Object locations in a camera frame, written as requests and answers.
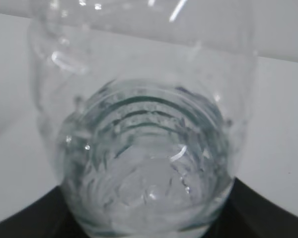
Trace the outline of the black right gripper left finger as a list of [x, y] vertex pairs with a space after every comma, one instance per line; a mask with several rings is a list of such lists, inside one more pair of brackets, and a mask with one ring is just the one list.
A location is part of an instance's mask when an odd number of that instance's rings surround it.
[[59, 187], [0, 222], [0, 238], [86, 238]]

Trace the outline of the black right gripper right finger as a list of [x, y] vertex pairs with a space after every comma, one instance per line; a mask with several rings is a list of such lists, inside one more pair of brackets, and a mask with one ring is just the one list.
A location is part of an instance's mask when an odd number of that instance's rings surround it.
[[298, 217], [259, 195], [239, 179], [205, 238], [298, 238]]

